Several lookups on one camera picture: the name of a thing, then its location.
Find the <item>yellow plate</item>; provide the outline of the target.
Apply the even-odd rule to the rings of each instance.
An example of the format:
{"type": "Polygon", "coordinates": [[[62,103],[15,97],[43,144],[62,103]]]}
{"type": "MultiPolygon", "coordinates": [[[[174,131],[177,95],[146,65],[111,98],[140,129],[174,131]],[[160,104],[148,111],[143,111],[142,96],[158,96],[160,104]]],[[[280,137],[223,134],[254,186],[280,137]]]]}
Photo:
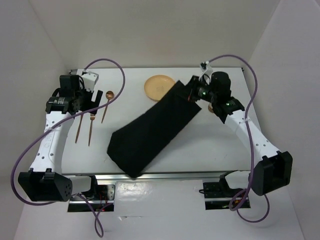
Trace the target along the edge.
{"type": "Polygon", "coordinates": [[[158,102],[175,84],[176,82],[167,75],[154,75],[145,81],[144,92],[148,98],[158,102]]]}

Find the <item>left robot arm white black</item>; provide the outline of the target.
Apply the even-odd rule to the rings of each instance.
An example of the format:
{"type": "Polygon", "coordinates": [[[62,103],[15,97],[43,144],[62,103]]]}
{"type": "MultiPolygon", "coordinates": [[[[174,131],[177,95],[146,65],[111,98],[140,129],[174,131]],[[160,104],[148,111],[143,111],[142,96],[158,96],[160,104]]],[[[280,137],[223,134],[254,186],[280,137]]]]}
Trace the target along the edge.
{"type": "Polygon", "coordinates": [[[72,180],[62,175],[62,158],[69,130],[78,112],[99,106],[103,92],[92,100],[99,75],[61,75],[57,88],[45,105],[47,135],[27,172],[20,172],[18,183],[33,202],[66,202],[73,193],[72,180]]]}

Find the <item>metal cup copper base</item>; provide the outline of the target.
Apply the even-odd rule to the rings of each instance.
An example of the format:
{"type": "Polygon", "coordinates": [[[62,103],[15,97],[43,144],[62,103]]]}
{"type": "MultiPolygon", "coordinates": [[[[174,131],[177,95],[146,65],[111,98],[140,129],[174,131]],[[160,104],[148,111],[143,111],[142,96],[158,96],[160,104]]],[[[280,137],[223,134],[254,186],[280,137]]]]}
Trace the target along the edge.
{"type": "Polygon", "coordinates": [[[212,106],[211,106],[210,104],[208,105],[208,110],[209,110],[211,113],[214,113],[213,108],[212,108],[212,106]]]}

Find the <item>black cloth placemat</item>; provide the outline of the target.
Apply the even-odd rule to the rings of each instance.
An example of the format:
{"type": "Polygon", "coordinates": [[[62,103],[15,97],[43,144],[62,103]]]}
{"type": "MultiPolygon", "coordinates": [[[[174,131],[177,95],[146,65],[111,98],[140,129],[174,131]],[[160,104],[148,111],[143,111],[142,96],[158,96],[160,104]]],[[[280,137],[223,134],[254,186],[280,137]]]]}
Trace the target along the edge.
{"type": "Polygon", "coordinates": [[[159,102],[112,133],[107,154],[130,178],[139,177],[199,113],[201,108],[188,100],[190,93],[190,86],[177,81],[159,102]]]}

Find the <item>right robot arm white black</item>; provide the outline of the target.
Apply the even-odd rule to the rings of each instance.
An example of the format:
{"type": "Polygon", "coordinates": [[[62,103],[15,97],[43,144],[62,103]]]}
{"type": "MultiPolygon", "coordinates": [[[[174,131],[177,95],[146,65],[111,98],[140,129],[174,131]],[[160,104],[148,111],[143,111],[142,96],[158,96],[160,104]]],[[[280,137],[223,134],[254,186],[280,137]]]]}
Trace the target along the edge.
{"type": "Polygon", "coordinates": [[[232,96],[231,80],[227,73],[192,76],[186,84],[190,102],[203,100],[210,103],[213,113],[228,126],[250,153],[248,188],[262,196],[291,181],[293,157],[280,151],[258,129],[248,116],[248,107],[232,96]]]}

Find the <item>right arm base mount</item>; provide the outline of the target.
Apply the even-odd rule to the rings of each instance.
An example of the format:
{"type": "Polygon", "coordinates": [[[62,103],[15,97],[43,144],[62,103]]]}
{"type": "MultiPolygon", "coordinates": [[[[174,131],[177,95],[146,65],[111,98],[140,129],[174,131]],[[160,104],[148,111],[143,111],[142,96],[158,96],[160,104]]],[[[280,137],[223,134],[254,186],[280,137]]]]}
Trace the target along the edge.
{"type": "Polygon", "coordinates": [[[202,189],[198,192],[204,196],[206,210],[228,210],[230,200],[235,194],[242,191],[242,188],[230,187],[226,176],[232,171],[226,172],[219,177],[216,182],[204,182],[202,189]]]}

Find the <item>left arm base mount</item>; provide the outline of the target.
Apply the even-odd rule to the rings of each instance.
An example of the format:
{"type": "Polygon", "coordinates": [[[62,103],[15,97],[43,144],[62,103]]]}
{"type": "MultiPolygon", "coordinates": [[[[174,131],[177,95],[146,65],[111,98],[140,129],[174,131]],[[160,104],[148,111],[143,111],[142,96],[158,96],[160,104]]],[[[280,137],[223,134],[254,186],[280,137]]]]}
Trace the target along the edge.
{"type": "MultiPolygon", "coordinates": [[[[116,193],[115,184],[104,184],[95,185],[93,190],[81,193],[81,195],[86,198],[90,206],[97,213],[102,212],[113,212],[114,211],[114,200],[116,193]]],[[[87,203],[78,196],[73,196],[69,203],[67,212],[68,213],[85,213],[90,212],[91,209],[87,203]]]]}

